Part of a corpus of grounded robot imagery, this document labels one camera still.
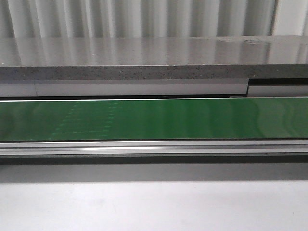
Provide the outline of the green conveyor belt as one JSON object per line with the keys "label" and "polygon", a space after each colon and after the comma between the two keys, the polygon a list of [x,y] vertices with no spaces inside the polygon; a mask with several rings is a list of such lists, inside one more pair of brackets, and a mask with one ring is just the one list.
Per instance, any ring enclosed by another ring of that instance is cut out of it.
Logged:
{"label": "green conveyor belt", "polygon": [[3,101],[1,141],[308,136],[307,98]]}

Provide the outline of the grey granite counter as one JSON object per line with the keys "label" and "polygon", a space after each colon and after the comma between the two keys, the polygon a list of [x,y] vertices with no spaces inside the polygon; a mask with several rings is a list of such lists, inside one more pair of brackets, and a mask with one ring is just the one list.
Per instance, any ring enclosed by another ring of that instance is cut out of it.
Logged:
{"label": "grey granite counter", "polygon": [[3,38],[3,98],[302,97],[306,36]]}

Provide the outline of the white pleated curtain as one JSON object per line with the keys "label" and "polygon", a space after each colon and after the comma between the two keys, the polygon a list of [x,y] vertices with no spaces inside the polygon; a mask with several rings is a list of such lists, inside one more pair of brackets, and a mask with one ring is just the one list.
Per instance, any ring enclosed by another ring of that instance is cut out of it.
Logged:
{"label": "white pleated curtain", "polygon": [[207,37],[308,33],[305,0],[3,0],[0,35]]}

